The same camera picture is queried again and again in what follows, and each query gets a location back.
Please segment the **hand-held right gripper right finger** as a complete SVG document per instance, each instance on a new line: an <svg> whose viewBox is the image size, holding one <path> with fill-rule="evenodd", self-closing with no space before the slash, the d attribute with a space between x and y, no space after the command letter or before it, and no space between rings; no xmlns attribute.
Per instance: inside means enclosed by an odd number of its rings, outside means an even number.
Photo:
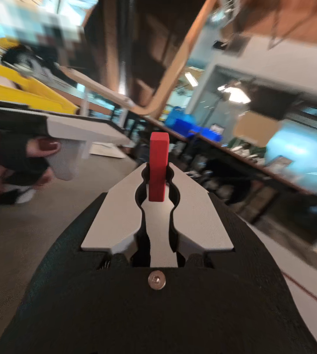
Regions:
<svg viewBox="0 0 317 354"><path fill-rule="evenodd" d="M234 246L209 196L209 192L173 163L167 166L169 199L169 243L178 267L193 254L205 259L208 253L231 252Z"/></svg>

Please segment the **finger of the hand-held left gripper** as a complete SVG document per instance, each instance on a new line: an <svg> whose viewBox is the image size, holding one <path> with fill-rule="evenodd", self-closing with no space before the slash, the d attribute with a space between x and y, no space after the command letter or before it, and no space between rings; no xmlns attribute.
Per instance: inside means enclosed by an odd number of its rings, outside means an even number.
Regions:
<svg viewBox="0 0 317 354"><path fill-rule="evenodd" d="M48 134L57 139L76 140L84 142L81 158L90 154L93 143L111 143L128 145L130 139L123 130L107 119L90 119L88 117L65 117L47 114Z"/></svg>

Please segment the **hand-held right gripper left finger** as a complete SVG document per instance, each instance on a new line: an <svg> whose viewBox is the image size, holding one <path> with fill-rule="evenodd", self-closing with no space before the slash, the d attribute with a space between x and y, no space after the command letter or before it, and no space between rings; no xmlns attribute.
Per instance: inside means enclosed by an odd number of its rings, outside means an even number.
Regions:
<svg viewBox="0 0 317 354"><path fill-rule="evenodd" d="M149 267L151 244L146 230L148 164L142 164L106 194L84 241L83 251L123 254L132 267Z"/></svg>

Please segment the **red wooden block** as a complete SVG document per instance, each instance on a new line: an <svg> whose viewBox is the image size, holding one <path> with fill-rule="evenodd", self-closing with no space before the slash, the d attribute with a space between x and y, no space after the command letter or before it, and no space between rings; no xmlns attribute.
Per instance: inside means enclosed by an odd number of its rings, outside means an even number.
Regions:
<svg viewBox="0 0 317 354"><path fill-rule="evenodd" d="M153 132L150 138L148 200L163 202L165 199L166 172L169 154L169 134Z"/></svg>

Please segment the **yellow storage bin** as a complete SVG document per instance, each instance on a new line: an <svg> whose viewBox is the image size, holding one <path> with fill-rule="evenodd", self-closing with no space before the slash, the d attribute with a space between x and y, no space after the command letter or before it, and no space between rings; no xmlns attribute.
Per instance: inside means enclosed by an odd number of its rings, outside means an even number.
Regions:
<svg viewBox="0 0 317 354"><path fill-rule="evenodd" d="M78 107L33 77L0 65L0 100L26 104L32 109L76 114Z"/></svg>

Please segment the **dark chair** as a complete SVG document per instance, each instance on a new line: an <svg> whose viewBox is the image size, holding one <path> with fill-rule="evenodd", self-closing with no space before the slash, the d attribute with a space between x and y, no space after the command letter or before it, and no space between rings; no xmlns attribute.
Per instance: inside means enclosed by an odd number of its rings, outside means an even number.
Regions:
<svg viewBox="0 0 317 354"><path fill-rule="evenodd" d="M252 188L252 180L247 174L219 159L208 160L203 168L203 172L205 171L211 171L212 177L218 180L220 186L230 185L233 187L230 198L225 202L228 206L243 201Z"/></svg>

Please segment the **black and white headset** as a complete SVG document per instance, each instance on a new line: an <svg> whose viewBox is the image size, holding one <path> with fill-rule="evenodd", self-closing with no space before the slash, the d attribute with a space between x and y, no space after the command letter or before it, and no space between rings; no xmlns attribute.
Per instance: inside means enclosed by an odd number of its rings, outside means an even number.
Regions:
<svg viewBox="0 0 317 354"><path fill-rule="evenodd" d="M3 66L16 70L22 76L39 81L51 82L59 73L59 66L54 61L42 58L31 47L24 45L10 47L0 61Z"/></svg>

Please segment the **wooden top office table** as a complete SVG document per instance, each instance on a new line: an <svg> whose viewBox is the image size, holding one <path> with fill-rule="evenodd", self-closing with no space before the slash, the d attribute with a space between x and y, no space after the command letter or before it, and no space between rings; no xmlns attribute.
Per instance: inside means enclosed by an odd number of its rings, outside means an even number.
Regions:
<svg viewBox="0 0 317 354"><path fill-rule="evenodd" d="M261 225L267 218L279 224L290 233L302 239L306 244L317 246L317 193L291 182L286 177L258 166L247 158L230 151L227 147L211 141L203 136L197 137L199 153L208 160L219 159L240 172L247 174L252 180L252 188L248 196L241 202L229 206L238 206L238 213L252 225ZM231 192L224 198L226 202L232 193L230 185L220 186L212 177L216 187L208 190L216 196L223 187L230 187Z"/></svg>

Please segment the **small blue parts bin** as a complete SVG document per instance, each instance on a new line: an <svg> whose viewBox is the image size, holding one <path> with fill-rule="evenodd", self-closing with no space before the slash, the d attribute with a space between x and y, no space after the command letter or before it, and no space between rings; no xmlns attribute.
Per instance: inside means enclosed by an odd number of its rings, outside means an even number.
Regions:
<svg viewBox="0 0 317 354"><path fill-rule="evenodd" d="M211 130L207 127L194 126L192 130L194 131L194 133L199 134L200 136L203 136L215 142L220 142L223 139L223 136L219 132Z"/></svg>
<svg viewBox="0 0 317 354"><path fill-rule="evenodd" d="M172 126L172 130L185 138L190 138L191 136L199 133L201 127L191 122L177 118Z"/></svg>

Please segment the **blue toolbox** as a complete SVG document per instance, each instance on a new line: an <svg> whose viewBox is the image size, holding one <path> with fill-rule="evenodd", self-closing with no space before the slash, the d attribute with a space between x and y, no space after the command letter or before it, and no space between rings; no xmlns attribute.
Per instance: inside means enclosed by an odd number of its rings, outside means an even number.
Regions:
<svg viewBox="0 0 317 354"><path fill-rule="evenodd" d="M196 119L190 114L186 114L185 109L180 106L175 106L168 113L164 125L170 129L173 129L175 121L177 119L183 120L185 122L191 123L192 125L196 124Z"/></svg>

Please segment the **small wooden board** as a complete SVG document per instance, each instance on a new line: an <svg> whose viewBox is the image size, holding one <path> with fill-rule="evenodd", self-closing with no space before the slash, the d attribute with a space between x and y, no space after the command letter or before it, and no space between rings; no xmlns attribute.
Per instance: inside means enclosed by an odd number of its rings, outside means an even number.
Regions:
<svg viewBox="0 0 317 354"><path fill-rule="evenodd" d="M233 129L233 136L258 148L265 148L281 126L281 121L247 111L239 116Z"/></svg>

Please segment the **studio light on tripod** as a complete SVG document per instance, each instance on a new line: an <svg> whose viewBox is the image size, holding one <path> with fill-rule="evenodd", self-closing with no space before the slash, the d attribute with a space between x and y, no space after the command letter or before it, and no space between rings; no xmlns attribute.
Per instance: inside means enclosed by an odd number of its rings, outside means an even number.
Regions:
<svg viewBox="0 0 317 354"><path fill-rule="evenodd" d="M250 101L240 81L219 86L206 107L202 126L210 128L217 124L225 129L223 133L232 132L239 116L249 110Z"/></svg>

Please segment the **wall air vent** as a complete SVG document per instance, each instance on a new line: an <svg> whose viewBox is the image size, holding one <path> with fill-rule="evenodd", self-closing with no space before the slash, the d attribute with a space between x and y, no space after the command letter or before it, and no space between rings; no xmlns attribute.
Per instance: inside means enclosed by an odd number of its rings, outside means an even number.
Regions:
<svg viewBox="0 0 317 354"><path fill-rule="evenodd" d="M234 57L241 56L245 51L247 45L249 44L250 40L250 36L244 36L242 34L233 35L233 37L228 42L226 54Z"/></svg>

